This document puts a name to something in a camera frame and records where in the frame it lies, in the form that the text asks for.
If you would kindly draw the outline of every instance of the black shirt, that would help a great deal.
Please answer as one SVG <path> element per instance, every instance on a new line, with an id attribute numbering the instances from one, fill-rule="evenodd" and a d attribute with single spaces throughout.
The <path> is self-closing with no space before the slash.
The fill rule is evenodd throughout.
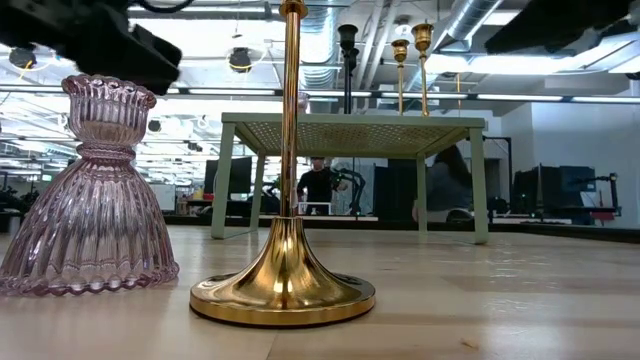
<path id="1" fill-rule="evenodd" d="M 331 170 L 307 171 L 302 174 L 298 183 L 298 195 L 307 188 L 308 202 L 331 202 Z"/>

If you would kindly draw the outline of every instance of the black candle holder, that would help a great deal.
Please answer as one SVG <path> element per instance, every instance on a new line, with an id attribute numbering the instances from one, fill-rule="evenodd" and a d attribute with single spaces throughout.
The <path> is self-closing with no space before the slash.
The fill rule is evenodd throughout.
<path id="1" fill-rule="evenodd" d="M 358 28 L 353 25 L 342 25 L 338 28 L 340 47 L 344 56 L 344 113 L 351 114 L 351 72 L 357 65 L 360 51 L 355 48 Z"/>

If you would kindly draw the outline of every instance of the white wall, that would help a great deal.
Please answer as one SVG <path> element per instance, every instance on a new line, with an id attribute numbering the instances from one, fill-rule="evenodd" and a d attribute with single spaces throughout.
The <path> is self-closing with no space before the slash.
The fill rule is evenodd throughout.
<path id="1" fill-rule="evenodd" d="M 513 169 L 591 166 L 596 176 L 615 172 L 623 216 L 610 227 L 640 227 L 640 117 L 638 106 L 534 103 L 502 118 L 504 136 L 513 140 Z M 605 206 L 608 183 L 598 182 Z"/>
<path id="2" fill-rule="evenodd" d="M 501 129 L 503 136 L 511 137 L 513 173 L 534 167 L 531 104 L 524 104 L 503 116 Z"/>

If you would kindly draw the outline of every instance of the fluorescent light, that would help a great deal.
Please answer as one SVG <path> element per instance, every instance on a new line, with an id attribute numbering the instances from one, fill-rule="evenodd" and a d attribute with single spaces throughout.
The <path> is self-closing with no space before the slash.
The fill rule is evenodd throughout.
<path id="1" fill-rule="evenodd" d="M 469 63 L 461 56 L 432 54 L 427 58 L 424 69 L 428 74 L 463 73 L 469 71 Z"/>
<path id="2" fill-rule="evenodd" d="M 383 98 L 397 98 L 399 95 L 397 92 L 383 92 L 381 95 Z M 405 99 L 422 99 L 422 93 L 403 93 L 402 97 Z M 437 100 L 445 100 L 445 99 L 454 99 L 454 100 L 464 100 L 467 98 L 467 94 L 456 94 L 456 93 L 439 93 L 439 92 L 427 92 L 427 99 L 437 99 Z"/>
<path id="3" fill-rule="evenodd" d="M 333 96 L 344 96 L 344 91 L 338 91 L 338 90 L 300 90 L 301 92 L 307 93 L 309 94 L 309 96 L 311 97 L 333 97 Z M 369 96 L 371 96 L 371 91 L 352 91 L 351 92 L 351 96 L 353 97 L 361 97 L 361 98 L 367 98 Z"/>
<path id="4" fill-rule="evenodd" d="M 51 142 L 71 142 L 71 141 L 77 141 L 74 138 L 40 138 L 40 137 L 26 137 L 24 139 L 21 139 L 24 141 L 51 141 Z"/>
<path id="5" fill-rule="evenodd" d="M 129 11 L 146 11 L 140 6 L 131 6 Z M 252 12 L 264 12 L 263 7 L 235 7 L 235 6 L 187 6 L 180 10 L 180 12 L 229 12 L 229 13 L 252 13 Z"/>
<path id="6" fill-rule="evenodd" d="M 467 98 L 467 94 L 450 94 L 450 93 L 437 93 L 437 92 L 428 92 L 427 99 L 456 99 L 463 100 Z"/>
<path id="7" fill-rule="evenodd" d="M 183 144 L 184 140 L 172 140 L 172 139 L 143 139 L 143 143 L 154 143 L 154 144 Z"/>
<path id="8" fill-rule="evenodd" d="M 494 10 L 482 25 L 504 26 L 511 22 L 520 10 Z"/>
<path id="9" fill-rule="evenodd" d="M 260 96 L 275 95 L 273 90 L 253 90 L 253 89 L 189 89 L 189 93 L 194 95 L 244 95 Z"/>
<path id="10" fill-rule="evenodd" d="M 618 65 L 615 68 L 609 70 L 613 74 L 635 74 L 640 71 L 640 56 L 636 56 L 633 59 Z"/>
<path id="11" fill-rule="evenodd" d="M 573 102 L 584 103 L 602 103 L 602 104 L 640 104 L 640 97 L 624 97 L 624 96 L 574 96 Z"/>
<path id="12" fill-rule="evenodd" d="M 560 101 L 559 95 L 504 95 L 504 94 L 478 94 L 478 100 L 501 101 Z"/>
<path id="13" fill-rule="evenodd" d="M 301 90 L 301 91 L 309 94 L 309 96 L 343 96 L 344 95 L 344 91 L 333 91 L 333 90 L 320 90 L 320 91 Z"/>
<path id="14" fill-rule="evenodd" d="M 469 72 L 503 75 L 549 75 L 563 67 L 563 59 L 543 56 L 479 56 L 471 60 Z"/>
<path id="15" fill-rule="evenodd" d="M 367 98 L 371 96 L 371 91 L 352 91 L 351 96 Z"/>
<path id="16" fill-rule="evenodd" d="M 60 86 L 12 86 L 12 85 L 0 85 L 0 91 L 4 92 L 48 92 L 48 93 L 61 93 L 62 87 Z"/>
<path id="17" fill-rule="evenodd" d="M 40 175 L 40 170 L 3 170 L 9 175 Z"/>

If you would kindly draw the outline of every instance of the mesh tabletop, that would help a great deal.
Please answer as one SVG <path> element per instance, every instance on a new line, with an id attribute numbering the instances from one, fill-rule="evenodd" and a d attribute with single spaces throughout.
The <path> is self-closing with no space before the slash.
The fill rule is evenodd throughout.
<path id="1" fill-rule="evenodd" d="M 282 115 L 224 113 L 222 122 L 234 123 L 235 135 L 254 152 L 280 155 Z M 298 116 L 298 155 L 429 156 L 484 126 L 479 118 L 304 114 Z"/>

